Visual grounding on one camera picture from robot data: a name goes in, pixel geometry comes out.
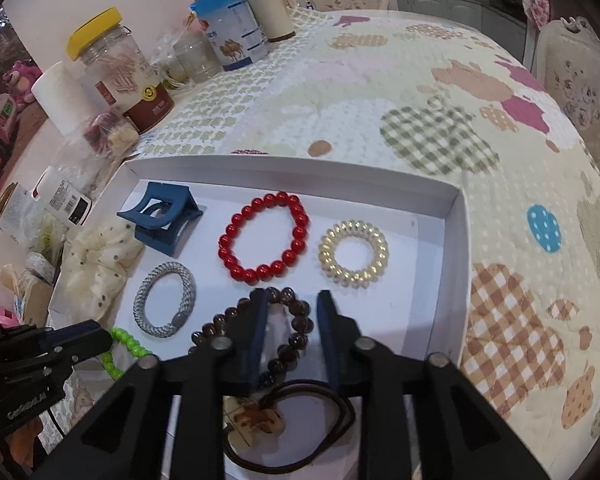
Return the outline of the white paper towel roll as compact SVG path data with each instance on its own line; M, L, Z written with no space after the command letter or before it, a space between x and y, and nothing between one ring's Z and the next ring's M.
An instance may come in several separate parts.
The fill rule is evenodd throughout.
M63 62L57 62L32 84L31 91L48 119L68 136L95 117L98 108Z

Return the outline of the plastic bag of snacks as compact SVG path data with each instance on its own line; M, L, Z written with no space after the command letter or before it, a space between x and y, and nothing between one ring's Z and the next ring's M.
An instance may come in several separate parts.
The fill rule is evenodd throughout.
M136 128L115 110L91 118L82 136L95 153L115 158L123 157L140 137Z

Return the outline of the white shallow cardboard tray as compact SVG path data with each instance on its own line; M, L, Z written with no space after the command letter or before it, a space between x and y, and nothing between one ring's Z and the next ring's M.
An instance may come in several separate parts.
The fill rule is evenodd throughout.
M137 352L50 454L43 479L456 478L455 407L469 288L466 198L433 178L340 162L193 156L123 165L82 228L133 208L150 181L204 214L174 257L144 244L114 315ZM232 321L268 293L253 392L233 382ZM316 300L361 337L361 391L327 382Z

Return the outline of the plastic bag yellow contents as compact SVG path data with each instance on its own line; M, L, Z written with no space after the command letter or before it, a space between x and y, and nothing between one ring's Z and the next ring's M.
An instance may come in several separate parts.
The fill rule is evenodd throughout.
M31 214L24 229L28 239L28 251L40 254L52 266L56 266L68 231L68 226L48 211L38 210Z

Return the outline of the patchwork quilted tablecloth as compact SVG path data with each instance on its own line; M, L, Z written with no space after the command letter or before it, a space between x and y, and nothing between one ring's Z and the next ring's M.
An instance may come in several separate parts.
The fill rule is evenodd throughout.
M381 168L466 198L458 367L553 479L600 443L600 173L516 58L434 18L294 14L294 38L182 92L130 162L264 156ZM84 367L100 396L137 352Z

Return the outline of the large jar yellow lid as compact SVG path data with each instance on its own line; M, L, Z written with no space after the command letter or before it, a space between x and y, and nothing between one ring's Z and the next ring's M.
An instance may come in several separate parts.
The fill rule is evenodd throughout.
M174 102L168 90L114 6L76 29L66 52L68 58L85 66L106 103L138 132L154 128L172 110Z

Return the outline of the blue hair claw clip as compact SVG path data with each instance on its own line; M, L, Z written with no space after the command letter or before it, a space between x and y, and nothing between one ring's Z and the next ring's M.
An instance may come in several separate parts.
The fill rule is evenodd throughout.
M186 226L203 214L188 186L150 181L140 201L117 216L134 224L139 242L174 257Z

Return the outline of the white bottle red cap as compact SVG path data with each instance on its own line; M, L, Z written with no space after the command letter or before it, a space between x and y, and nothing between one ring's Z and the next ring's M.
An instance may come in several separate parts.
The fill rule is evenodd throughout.
M82 226L92 201L52 166L41 174L31 192L33 199L68 228Z

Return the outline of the tissue pack with tissue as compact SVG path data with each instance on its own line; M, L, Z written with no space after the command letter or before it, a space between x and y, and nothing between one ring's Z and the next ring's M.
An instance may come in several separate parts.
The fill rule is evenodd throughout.
M20 324L44 327L53 289L31 271L18 272L12 264L0 270L0 283L14 293L14 312Z

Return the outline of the small empty glass jar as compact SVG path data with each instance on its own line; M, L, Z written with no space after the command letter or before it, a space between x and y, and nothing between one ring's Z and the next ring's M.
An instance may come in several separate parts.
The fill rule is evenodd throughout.
M195 84L202 84L221 71L221 65L205 36L183 36L173 45L178 62Z

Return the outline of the beige cylinder red lid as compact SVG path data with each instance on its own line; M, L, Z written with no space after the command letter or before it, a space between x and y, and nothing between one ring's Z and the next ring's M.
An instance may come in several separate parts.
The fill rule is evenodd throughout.
M279 42L296 34L286 0L247 0L269 42Z

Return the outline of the cream dotted fabric scrunchie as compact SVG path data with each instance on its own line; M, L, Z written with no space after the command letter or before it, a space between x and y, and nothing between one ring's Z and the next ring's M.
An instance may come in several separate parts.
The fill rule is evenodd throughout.
M114 217L79 230L60 271L60 292L72 322L106 318L144 244L132 222Z

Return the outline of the blue white milk powder can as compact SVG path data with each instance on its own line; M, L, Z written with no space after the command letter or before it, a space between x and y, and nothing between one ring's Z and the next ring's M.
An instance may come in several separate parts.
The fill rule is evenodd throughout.
M226 72L268 55L268 40L247 0L194 0L190 10Z

